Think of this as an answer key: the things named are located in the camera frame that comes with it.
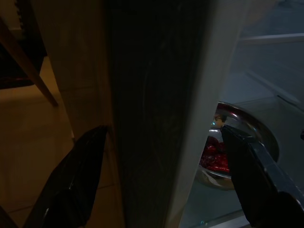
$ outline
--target red food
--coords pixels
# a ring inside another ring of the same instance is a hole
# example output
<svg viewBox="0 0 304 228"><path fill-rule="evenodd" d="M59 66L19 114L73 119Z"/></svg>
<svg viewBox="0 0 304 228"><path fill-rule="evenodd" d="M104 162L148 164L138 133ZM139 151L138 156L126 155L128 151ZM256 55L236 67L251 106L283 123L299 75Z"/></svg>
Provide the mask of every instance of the red food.
<svg viewBox="0 0 304 228"><path fill-rule="evenodd" d="M225 152L226 148L224 143L219 143L216 138L209 136L199 164L208 170L229 172Z"/></svg>

